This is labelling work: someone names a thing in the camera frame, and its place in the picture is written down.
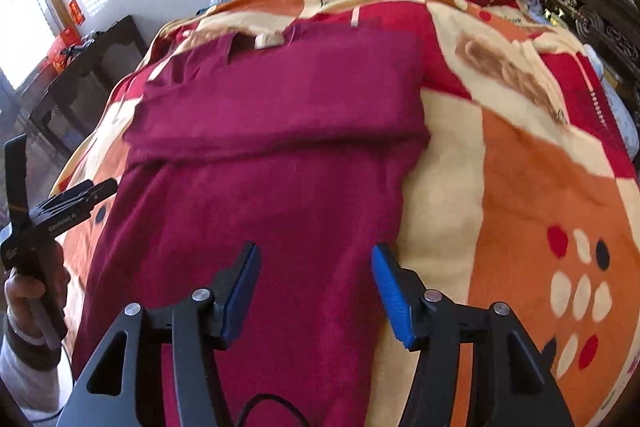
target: clothing tag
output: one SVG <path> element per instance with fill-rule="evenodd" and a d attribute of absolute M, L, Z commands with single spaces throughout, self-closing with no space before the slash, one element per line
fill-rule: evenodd
<path fill-rule="evenodd" d="M 358 27 L 358 19 L 360 18 L 360 6 L 356 6 L 351 13 L 351 27 Z"/>
<path fill-rule="evenodd" d="M 263 50 L 264 48 L 274 48 L 284 44 L 284 36 L 280 33 L 261 33 L 256 36 L 254 42 L 255 50 Z"/>

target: maroon shirt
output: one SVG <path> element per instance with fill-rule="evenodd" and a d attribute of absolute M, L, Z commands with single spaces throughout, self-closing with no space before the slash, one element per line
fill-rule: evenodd
<path fill-rule="evenodd" d="M 285 36 L 260 51 L 223 36 L 146 85 L 88 278 L 76 376 L 127 303 L 184 299 L 251 240 L 262 250 L 254 299 L 240 339 L 216 354 L 234 417 L 275 393 L 311 425 L 364 423 L 385 320 L 370 252 L 395 240 L 402 181 L 428 138 L 424 47 L 367 23 L 298 22 Z M 249 425 L 297 423 L 265 403 Z"/>

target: red sign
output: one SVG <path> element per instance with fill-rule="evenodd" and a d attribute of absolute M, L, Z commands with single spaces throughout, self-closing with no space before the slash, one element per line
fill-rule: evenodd
<path fill-rule="evenodd" d="M 78 25 L 81 25 L 84 22 L 84 15 L 80 11 L 80 7 L 78 6 L 77 0 L 71 0 L 69 3 L 69 10 L 71 11 L 71 18 Z"/>

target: blanket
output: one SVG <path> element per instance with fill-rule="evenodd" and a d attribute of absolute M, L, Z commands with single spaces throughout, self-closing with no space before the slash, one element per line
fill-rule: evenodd
<path fill-rule="evenodd" d="M 412 32 L 424 45 L 420 97 L 431 141 L 402 188 L 399 261 L 456 302 L 508 302 L 536 346 L 553 354 L 552 374 L 575 424 L 597 425 L 640 359 L 640 193 L 580 42 L 533 23 L 520 6 L 236 0 L 170 23 L 116 87 L 56 189 L 122 175 L 129 148 L 122 133 L 144 84 L 187 50 L 238 28 L 277 34 L 296 20 Z M 64 240 L 74 275 L 70 346 L 112 206 L 96 208 Z M 388 427 L 398 423 L 417 355 L 402 348 L 389 325 L 372 343 L 363 422 Z M 454 426 L 465 424 L 469 355 L 463 351 Z"/>

